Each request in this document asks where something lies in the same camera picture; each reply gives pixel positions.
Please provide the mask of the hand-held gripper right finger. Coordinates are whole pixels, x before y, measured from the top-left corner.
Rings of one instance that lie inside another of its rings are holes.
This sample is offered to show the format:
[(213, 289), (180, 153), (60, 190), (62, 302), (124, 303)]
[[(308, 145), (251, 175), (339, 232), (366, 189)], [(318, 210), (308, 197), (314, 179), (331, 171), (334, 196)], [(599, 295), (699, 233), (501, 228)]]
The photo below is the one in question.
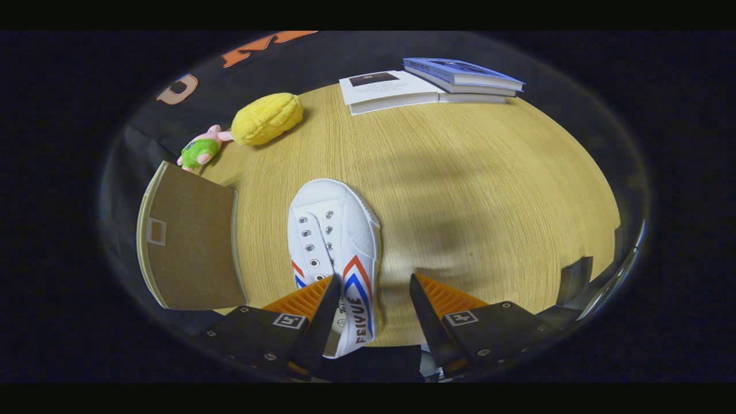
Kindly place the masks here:
[(418, 273), (409, 291), (444, 374), (497, 374), (555, 342), (552, 325), (510, 301), (489, 304)]

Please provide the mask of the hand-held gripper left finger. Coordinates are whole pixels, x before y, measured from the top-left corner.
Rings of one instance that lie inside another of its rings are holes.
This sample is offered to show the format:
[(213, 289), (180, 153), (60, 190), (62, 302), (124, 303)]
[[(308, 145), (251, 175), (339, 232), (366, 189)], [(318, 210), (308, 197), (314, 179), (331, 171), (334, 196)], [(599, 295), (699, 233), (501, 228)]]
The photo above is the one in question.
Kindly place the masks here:
[(323, 361), (341, 296), (336, 276), (263, 308), (240, 306), (199, 334), (199, 346), (273, 380), (310, 380)]

